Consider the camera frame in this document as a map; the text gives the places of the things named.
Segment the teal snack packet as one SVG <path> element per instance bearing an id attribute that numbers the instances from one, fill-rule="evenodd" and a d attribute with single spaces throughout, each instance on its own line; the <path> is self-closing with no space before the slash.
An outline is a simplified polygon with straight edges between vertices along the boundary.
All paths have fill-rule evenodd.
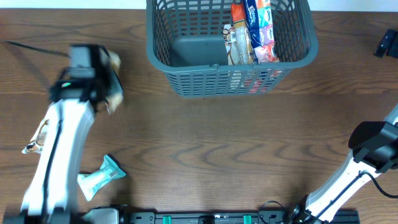
<path id="1" fill-rule="evenodd" d="M 104 156 L 104 161 L 99 170 L 92 174 L 78 174 L 77 181 L 87 201 L 91 201 L 100 188 L 112 180 L 125 177 L 126 173 L 118 161 L 109 154 Z"/>

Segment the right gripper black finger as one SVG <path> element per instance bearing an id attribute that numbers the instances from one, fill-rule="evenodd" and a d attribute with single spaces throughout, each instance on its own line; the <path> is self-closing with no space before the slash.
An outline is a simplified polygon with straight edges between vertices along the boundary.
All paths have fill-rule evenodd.
<path id="1" fill-rule="evenodd" d="M 386 33 L 384 34 L 383 38 L 381 39 L 380 43 L 376 47 L 376 50 L 374 52 L 374 56 L 383 58 L 383 56 L 387 56 L 387 48 L 389 46 L 389 41 L 391 40 L 391 37 L 397 33 L 396 30 L 388 29 Z"/>
<path id="2" fill-rule="evenodd" d="M 391 37 L 386 55 L 389 57 L 398 58 L 397 33 Z"/>

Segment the beige snack bag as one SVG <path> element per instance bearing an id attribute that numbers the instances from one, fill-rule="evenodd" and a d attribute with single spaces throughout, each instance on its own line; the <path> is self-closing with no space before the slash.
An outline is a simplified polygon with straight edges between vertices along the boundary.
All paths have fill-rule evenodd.
<path id="1" fill-rule="evenodd" d="M 119 79 L 119 69 L 121 59 L 119 55 L 113 51 L 109 51 L 109 62 L 111 66 L 110 86 L 106 96 L 106 107 L 109 114 L 114 113 L 121 105 L 124 99 L 124 91 Z"/>

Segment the grey plastic lattice basket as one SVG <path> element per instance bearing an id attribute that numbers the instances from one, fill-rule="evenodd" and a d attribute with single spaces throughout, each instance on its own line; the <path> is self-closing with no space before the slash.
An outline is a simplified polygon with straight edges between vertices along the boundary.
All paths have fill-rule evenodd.
<path id="1" fill-rule="evenodd" d="M 318 52 L 306 0 L 148 0 L 147 57 L 186 98 L 272 90 Z"/>

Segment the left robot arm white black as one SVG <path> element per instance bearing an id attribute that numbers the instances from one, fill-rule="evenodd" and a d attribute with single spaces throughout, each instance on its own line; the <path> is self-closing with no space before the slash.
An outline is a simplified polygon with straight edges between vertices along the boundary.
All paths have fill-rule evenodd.
<path id="1" fill-rule="evenodd" d="M 116 111 L 124 93 L 119 56 L 98 44 L 73 44 L 67 68 L 50 88 L 44 146 L 21 210 L 4 223 L 85 223 L 77 210 L 77 177 L 98 105 Z"/>

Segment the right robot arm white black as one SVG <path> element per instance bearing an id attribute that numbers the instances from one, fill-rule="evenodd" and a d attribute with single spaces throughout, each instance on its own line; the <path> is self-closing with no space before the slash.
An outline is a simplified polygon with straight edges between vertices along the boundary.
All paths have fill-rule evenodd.
<path id="1" fill-rule="evenodd" d="M 352 132 L 350 151 L 335 173 L 284 218 L 284 223 L 331 223 L 338 210 L 365 184 L 373 182 L 387 198 L 376 177 L 397 169 L 397 107 L 383 121 L 364 121 Z"/>

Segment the orange cracker tube pack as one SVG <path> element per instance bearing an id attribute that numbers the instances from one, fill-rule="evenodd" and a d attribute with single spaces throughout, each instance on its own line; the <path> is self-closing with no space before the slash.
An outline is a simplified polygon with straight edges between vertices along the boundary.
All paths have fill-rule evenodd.
<path id="1" fill-rule="evenodd" d="M 254 63 L 254 59 L 251 56 L 252 50 L 251 50 L 251 38 L 249 36 L 249 31 L 247 28 L 246 24 L 246 15 L 244 11 L 244 5 L 243 3 L 240 4 L 232 4 L 231 5 L 231 15 L 232 15 L 232 23 L 235 33 L 236 33 L 236 38 L 237 38 L 237 45 L 238 45 L 238 50 L 239 50 L 239 56 L 241 59 L 241 64 L 240 65 L 250 65 Z M 238 93 L 244 93 L 247 91 L 248 87 L 251 86 L 251 83 L 253 81 L 253 78 L 255 76 L 254 72 L 249 72 L 249 71 L 240 71 L 237 70 L 233 73 L 241 73 L 241 79 L 238 84 L 237 89 L 232 90 L 230 88 L 230 84 L 228 87 L 228 93 L 234 93 L 235 91 L 238 91 Z"/>

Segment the beige mushroom pouch brown label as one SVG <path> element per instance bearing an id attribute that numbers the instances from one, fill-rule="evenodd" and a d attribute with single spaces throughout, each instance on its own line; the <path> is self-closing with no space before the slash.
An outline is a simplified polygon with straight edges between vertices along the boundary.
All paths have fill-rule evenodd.
<path id="1" fill-rule="evenodd" d="M 223 26 L 223 39 L 227 52 L 228 65 L 240 65 L 241 59 L 239 56 L 237 38 L 233 25 L 225 24 Z M 231 74 L 230 88 L 232 90 L 237 89 L 240 79 L 241 79 L 240 72 Z"/>

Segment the blue tissue pack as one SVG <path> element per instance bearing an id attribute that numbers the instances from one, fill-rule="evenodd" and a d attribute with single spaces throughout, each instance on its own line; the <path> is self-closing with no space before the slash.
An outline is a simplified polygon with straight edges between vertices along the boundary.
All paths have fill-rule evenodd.
<path id="1" fill-rule="evenodd" d="M 275 52 L 270 0 L 244 0 L 246 24 L 251 38 L 254 63 L 279 62 Z"/>

